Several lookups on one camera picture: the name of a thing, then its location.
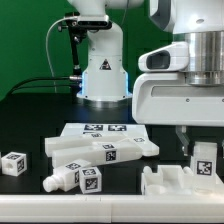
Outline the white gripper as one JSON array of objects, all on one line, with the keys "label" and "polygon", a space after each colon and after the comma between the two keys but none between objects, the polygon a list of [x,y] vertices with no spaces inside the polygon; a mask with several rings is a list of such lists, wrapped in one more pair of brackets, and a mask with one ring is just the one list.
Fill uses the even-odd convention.
[{"label": "white gripper", "polygon": [[185,156],[186,126],[224,127],[224,86],[187,85],[180,73],[145,73],[135,81],[132,116],[139,124],[178,125],[175,132]]}]

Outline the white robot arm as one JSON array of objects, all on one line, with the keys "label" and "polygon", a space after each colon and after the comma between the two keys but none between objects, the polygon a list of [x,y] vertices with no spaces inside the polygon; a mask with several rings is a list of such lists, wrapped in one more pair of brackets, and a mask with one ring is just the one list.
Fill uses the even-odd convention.
[{"label": "white robot arm", "polygon": [[80,98],[99,103],[130,95],[139,124],[224,126],[224,0],[149,0],[149,19],[173,42],[139,57],[142,74],[132,92],[122,64],[123,33],[106,11],[144,0],[67,1],[89,39]]}]

